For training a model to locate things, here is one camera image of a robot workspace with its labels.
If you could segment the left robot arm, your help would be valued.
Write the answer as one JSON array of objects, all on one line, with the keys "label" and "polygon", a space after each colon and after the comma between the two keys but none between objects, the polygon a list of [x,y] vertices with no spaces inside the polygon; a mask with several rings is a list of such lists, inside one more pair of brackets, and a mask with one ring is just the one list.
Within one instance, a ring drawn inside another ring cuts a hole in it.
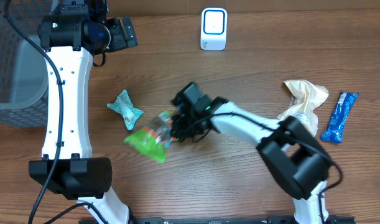
[{"label": "left robot arm", "polygon": [[134,223],[112,188],[112,164],[94,157],[88,134],[88,81],[95,55],[134,46],[106,1],[56,1],[38,28],[48,77],[47,133],[29,175],[43,191],[85,207],[95,223]]}]

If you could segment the blue snack bar wrapper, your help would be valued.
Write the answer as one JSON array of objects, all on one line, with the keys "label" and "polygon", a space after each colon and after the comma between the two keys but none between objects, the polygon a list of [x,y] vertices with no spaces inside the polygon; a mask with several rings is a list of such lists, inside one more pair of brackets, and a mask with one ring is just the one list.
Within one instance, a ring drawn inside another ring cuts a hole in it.
[{"label": "blue snack bar wrapper", "polygon": [[320,136],[322,141],[342,143],[343,132],[350,111],[359,96],[358,93],[341,92],[333,110],[326,131]]}]

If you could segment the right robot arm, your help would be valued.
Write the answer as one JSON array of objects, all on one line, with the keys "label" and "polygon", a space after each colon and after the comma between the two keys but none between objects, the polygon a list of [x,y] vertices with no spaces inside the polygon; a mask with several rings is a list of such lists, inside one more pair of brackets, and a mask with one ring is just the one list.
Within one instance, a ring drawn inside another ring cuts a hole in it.
[{"label": "right robot arm", "polygon": [[297,223],[325,223],[323,198],[333,161],[306,127],[295,117],[269,119],[241,109],[222,97],[211,99],[195,82],[180,90],[171,103],[171,135],[178,142],[211,130],[235,136],[256,148],[281,189],[294,200]]}]

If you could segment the beige snack pouch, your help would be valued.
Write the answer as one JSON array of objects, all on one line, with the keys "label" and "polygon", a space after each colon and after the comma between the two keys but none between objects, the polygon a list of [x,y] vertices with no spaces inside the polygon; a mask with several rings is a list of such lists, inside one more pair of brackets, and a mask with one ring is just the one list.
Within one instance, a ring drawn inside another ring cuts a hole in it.
[{"label": "beige snack pouch", "polygon": [[308,80],[286,80],[284,82],[293,97],[293,103],[277,116],[285,120],[289,116],[297,118],[315,136],[318,131],[318,116],[313,112],[328,98],[329,92],[324,86],[314,85]]}]

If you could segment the light green wipes packet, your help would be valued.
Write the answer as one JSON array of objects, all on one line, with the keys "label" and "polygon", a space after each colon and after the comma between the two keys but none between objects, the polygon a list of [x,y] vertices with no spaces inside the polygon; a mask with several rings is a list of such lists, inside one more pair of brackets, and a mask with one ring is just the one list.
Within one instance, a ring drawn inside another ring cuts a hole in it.
[{"label": "light green wipes packet", "polygon": [[134,107],[127,90],[123,90],[117,97],[114,103],[108,103],[107,107],[119,113],[124,120],[126,128],[133,130],[137,120],[143,114],[143,111]]}]

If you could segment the green snack bag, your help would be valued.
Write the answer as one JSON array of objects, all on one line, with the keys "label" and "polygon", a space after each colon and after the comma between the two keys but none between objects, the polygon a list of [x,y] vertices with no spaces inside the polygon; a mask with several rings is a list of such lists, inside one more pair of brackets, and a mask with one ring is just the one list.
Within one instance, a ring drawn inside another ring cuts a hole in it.
[{"label": "green snack bag", "polygon": [[165,149],[175,141],[175,138],[171,135],[171,130],[172,119],[170,113],[164,111],[134,134],[126,137],[124,143],[134,148],[137,152],[159,163],[164,163],[167,158]]}]

